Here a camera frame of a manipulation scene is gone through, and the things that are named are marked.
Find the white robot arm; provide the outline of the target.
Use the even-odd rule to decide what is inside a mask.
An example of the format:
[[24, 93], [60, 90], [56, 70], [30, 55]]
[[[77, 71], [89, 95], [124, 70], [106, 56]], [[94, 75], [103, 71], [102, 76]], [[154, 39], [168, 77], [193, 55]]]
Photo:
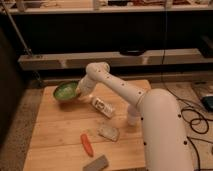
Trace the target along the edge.
[[110, 74], [106, 62], [89, 63], [78, 83], [82, 96], [102, 83], [130, 105], [142, 118], [143, 142], [148, 171], [194, 171], [180, 106], [165, 89], [145, 90]]

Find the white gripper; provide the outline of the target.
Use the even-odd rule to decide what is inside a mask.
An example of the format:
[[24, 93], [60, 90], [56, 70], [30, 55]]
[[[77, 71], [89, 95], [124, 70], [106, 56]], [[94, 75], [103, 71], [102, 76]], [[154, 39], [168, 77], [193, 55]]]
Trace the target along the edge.
[[96, 86], [97, 82], [92, 80], [88, 75], [85, 75], [79, 82], [76, 88], [76, 92], [80, 96], [87, 96], [91, 94]]

